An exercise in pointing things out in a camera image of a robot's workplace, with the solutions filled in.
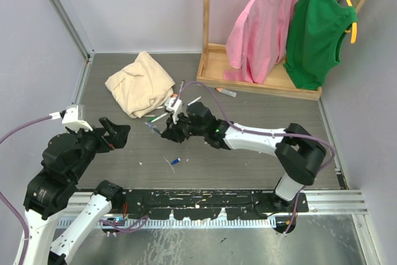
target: wooden shelf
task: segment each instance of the wooden shelf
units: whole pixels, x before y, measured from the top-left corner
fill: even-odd
[[[294,97],[317,101],[322,93],[318,90],[298,89],[292,83],[283,67],[284,60],[275,65],[263,84],[226,81],[223,79],[225,70],[235,70],[229,64],[226,47],[213,43],[208,44],[208,52],[203,52],[197,72],[197,81],[211,87],[223,87],[237,91],[247,91],[274,96]]]

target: cloth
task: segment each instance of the cloth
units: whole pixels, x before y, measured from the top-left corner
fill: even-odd
[[[299,0],[287,40],[288,75],[297,88],[316,90],[341,62],[345,30],[357,22],[354,7],[335,0]]]
[[[131,118],[140,118],[161,106],[172,95],[174,80],[148,52],[113,74],[107,89]]]
[[[298,0],[250,0],[226,43],[229,63],[239,71],[223,78],[262,84],[285,56],[288,28]]]

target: blue marker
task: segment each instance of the blue marker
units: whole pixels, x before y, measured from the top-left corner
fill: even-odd
[[[171,161],[171,165],[177,164],[181,161],[180,158],[175,159],[174,161]]]

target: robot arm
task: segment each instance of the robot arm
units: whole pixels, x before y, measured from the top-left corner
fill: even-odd
[[[233,124],[242,130],[240,131],[225,120],[216,119],[201,102],[188,106],[187,116],[180,112],[181,105],[181,100],[176,98],[166,102],[166,110],[172,114],[167,119],[167,129],[161,137],[182,143],[191,136],[203,136],[205,141],[216,149],[253,150],[277,157],[286,172],[274,189],[274,204],[280,209],[291,206],[301,188],[314,183],[326,155],[325,148],[313,140],[274,136],[275,133],[310,136],[302,126],[290,124],[288,128],[268,130]],[[267,132],[270,136],[244,132],[248,130]]]
[[[99,119],[103,127],[91,127],[83,120],[83,108],[75,105],[52,114],[53,119],[63,119],[69,133],[59,134],[48,142],[48,147],[43,152],[43,169],[27,187],[24,206],[30,239],[24,265],[68,264],[98,219],[111,208],[119,208],[117,204],[122,202],[117,199],[121,187],[104,181],[92,196],[92,203],[52,243],[56,225],[89,163],[97,153],[123,148],[130,131],[129,125],[115,125],[107,118]],[[22,236],[14,264],[19,262],[24,240]]]

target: pink tank top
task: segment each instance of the pink tank top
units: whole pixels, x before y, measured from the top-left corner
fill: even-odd
[[[230,65],[223,78],[262,84],[285,56],[288,27],[298,0],[250,0],[226,43]]]

